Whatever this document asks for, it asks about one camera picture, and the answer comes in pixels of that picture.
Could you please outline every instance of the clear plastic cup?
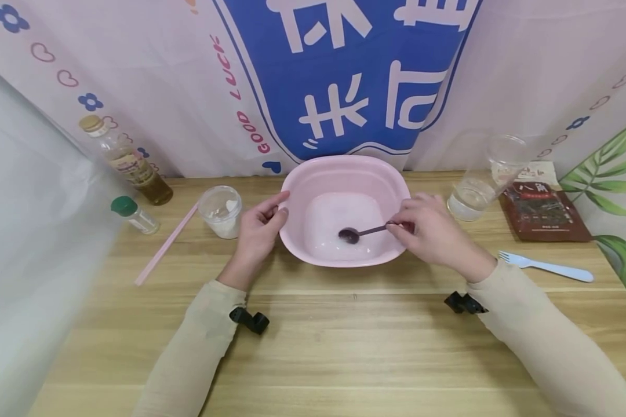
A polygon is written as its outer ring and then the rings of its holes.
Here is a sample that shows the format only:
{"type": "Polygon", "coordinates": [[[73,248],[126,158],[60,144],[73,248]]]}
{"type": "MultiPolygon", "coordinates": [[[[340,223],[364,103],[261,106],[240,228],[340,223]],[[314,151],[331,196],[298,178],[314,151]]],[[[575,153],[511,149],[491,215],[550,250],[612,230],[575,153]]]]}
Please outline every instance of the clear plastic cup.
{"type": "Polygon", "coordinates": [[[239,236],[242,203],[234,188],[218,185],[207,189],[199,198],[197,210],[218,237],[234,239],[239,236]]]}
{"type": "Polygon", "coordinates": [[[451,214],[462,221],[477,220],[531,161],[531,149],[519,137],[490,137],[468,162],[463,178],[447,201],[451,214]]]}

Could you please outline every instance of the white plastic fork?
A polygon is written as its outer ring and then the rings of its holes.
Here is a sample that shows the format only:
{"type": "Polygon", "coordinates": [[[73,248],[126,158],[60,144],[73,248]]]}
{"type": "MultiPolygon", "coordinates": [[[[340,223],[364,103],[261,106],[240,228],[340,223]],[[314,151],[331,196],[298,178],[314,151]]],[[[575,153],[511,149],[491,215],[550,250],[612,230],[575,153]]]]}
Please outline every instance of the white plastic fork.
{"type": "Polygon", "coordinates": [[[564,277],[573,278],[573,280],[582,281],[582,282],[593,282],[594,276],[591,272],[586,269],[580,268],[572,268],[570,266],[556,265],[556,264],[547,264],[545,262],[538,262],[528,258],[525,258],[522,255],[510,254],[509,252],[498,251],[498,257],[506,261],[508,264],[513,264],[520,268],[528,268],[530,266],[538,269],[545,269],[545,271],[550,271],[554,273],[558,273],[564,277]]]}

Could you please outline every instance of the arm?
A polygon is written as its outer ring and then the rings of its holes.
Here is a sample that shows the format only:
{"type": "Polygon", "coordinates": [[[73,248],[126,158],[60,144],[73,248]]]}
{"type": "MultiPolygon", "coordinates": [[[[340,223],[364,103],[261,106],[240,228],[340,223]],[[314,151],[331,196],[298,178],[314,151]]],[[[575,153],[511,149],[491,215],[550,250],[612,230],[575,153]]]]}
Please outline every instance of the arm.
{"type": "Polygon", "coordinates": [[[183,323],[155,363],[133,417],[197,417],[237,324],[229,314],[246,293],[287,220],[284,192],[244,213],[237,250],[216,280],[199,291],[183,323]]]}
{"type": "Polygon", "coordinates": [[[489,312],[480,320],[504,342],[562,416],[626,416],[626,381],[588,336],[521,269],[499,262],[468,284],[489,312]]]}
{"type": "Polygon", "coordinates": [[[406,199],[388,225],[420,259],[461,274],[489,312],[479,315],[567,417],[626,417],[626,382],[598,346],[519,269],[497,262],[458,227],[440,196],[406,199]]]}

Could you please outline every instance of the wood grain surface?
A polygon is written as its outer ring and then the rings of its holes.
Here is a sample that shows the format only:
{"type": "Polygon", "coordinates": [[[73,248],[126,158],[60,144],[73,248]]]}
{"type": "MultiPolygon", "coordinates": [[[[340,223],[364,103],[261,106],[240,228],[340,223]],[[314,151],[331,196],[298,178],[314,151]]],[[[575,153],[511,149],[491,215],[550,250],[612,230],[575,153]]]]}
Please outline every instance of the wood grain surface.
{"type": "MultiPolygon", "coordinates": [[[[457,172],[406,173],[411,193],[448,196],[457,172]]],[[[196,215],[141,288],[137,274],[205,189],[230,185],[252,206],[282,177],[169,180],[171,202],[145,206],[162,227],[125,225],[51,368],[31,416],[129,416],[144,383],[204,282],[234,250],[196,215]]],[[[595,243],[520,242],[498,203],[462,224],[492,253],[586,268],[584,284],[529,269],[554,304],[626,378],[626,290],[595,243]]],[[[456,273],[409,253],[370,268],[304,264],[281,243],[248,307],[271,320],[261,337],[240,328],[203,416],[550,416],[519,361],[477,319],[442,300],[463,290],[456,273]]]]}

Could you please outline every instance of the person's right hand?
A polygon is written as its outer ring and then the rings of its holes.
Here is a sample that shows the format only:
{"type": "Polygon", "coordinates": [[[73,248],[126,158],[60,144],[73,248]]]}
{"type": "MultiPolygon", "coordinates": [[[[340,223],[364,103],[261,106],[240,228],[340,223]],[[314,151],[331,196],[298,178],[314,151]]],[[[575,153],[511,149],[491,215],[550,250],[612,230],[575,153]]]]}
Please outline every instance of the person's right hand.
{"type": "Polygon", "coordinates": [[[496,259],[459,227],[440,196],[418,193],[405,199],[391,221],[415,224],[414,233],[399,225],[387,225],[407,250],[424,262],[458,271],[468,281],[484,280],[496,266],[496,259]]]}

